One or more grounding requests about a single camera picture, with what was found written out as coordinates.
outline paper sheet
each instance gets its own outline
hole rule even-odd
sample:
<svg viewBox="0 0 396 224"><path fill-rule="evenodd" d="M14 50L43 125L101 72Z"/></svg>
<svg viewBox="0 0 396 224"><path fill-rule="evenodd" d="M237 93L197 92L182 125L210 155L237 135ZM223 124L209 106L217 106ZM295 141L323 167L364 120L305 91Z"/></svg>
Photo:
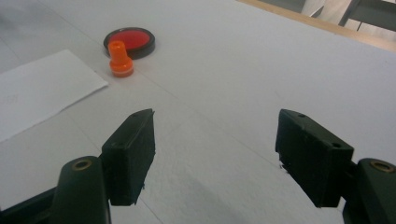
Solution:
<svg viewBox="0 0 396 224"><path fill-rule="evenodd" d="M0 142L107 85L63 50L0 75Z"/></svg>

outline white table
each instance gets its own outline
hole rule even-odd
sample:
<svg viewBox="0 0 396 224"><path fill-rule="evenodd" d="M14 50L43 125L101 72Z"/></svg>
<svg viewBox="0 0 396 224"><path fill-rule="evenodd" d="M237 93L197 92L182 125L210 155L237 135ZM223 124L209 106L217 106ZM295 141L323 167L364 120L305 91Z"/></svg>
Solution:
<svg viewBox="0 0 396 224"><path fill-rule="evenodd" d="M156 49L118 79L102 41L128 26L154 33ZM54 187L66 162L98 156L145 108L157 155L137 206L113 207L113 223L343 223L341 205L317 209L279 169L281 108L348 142L353 161L396 163L395 53L235 1L0 3L0 72L62 49L109 87L0 143L3 209Z"/></svg>

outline wooden edge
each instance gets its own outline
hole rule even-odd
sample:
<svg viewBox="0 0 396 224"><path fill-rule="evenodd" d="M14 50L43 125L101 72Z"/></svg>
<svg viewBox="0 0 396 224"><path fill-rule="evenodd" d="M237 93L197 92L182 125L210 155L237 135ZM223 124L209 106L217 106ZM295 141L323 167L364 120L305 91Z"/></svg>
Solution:
<svg viewBox="0 0 396 224"><path fill-rule="evenodd" d="M364 43L364 44L368 44L368 45L372 45L372 46L375 46L380 49L385 49L385 50L389 50L392 52L396 52L396 42L391 42L391 41L388 41L385 39L381 39L379 37L358 33L356 31L349 30L345 27L338 26L338 25L335 25L335 24L332 24L332 23L329 23L326 21L321 21L316 18L311 18L311 17L302 15L297 12L286 10L285 8L282 8L282 7L276 7L276 6L261 2L259 0L237 0L237 1L241 2L241 3L248 4L253 7L261 8L263 10L275 13L277 15L289 18L291 20L299 21L299 22L305 23L307 25L310 25L310 26L313 26L313 27L316 27L316 28L319 28L319 29L322 29L325 31L332 32L336 35L342 35L342 36L360 41L361 43Z"/></svg>

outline screw hole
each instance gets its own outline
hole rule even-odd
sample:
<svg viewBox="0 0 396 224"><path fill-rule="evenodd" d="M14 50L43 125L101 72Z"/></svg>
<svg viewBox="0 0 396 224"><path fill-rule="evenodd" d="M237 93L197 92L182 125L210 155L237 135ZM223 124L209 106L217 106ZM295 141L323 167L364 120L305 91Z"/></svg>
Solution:
<svg viewBox="0 0 396 224"><path fill-rule="evenodd" d="M333 147L337 147L337 148L341 147L341 145L338 144L338 143L332 143L332 146L333 146Z"/></svg>
<svg viewBox="0 0 396 224"><path fill-rule="evenodd" d="M88 167L90 167L92 165L92 161L90 160L81 160L81 161L76 161L73 166L72 169L74 171L82 171L87 169Z"/></svg>
<svg viewBox="0 0 396 224"><path fill-rule="evenodd" d="M115 142L111 144L112 147L122 147L123 143Z"/></svg>
<svg viewBox="0 0 396 224"><path fill-rule="evenodd" d="M382 161L371 161L370 164L377 170L385 172L385 173L393 173L395 172L395 168L386 164Z"/></svg>

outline red circular object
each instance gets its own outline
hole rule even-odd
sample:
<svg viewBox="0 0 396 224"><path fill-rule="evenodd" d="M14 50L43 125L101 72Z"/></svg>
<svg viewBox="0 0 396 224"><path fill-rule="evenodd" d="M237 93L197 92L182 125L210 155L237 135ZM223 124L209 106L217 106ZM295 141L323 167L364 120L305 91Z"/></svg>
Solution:
<svg viewBox="0 0 396 224"><path fill-rule="evenodd" d="M127 49L137 49L149 42L149 35L138 30L125 30L114 34L108 42L122 41Z"/></svg>
<svg viewBox="0 0 396 224"><path fill-rule="evenodd" d="M139 59L146 57L155 49L154 35L145 29L138 27L126 27L115 30L108 34L103 41L108 55L108 44L112 41L121 41L130 58Z"/></svg>

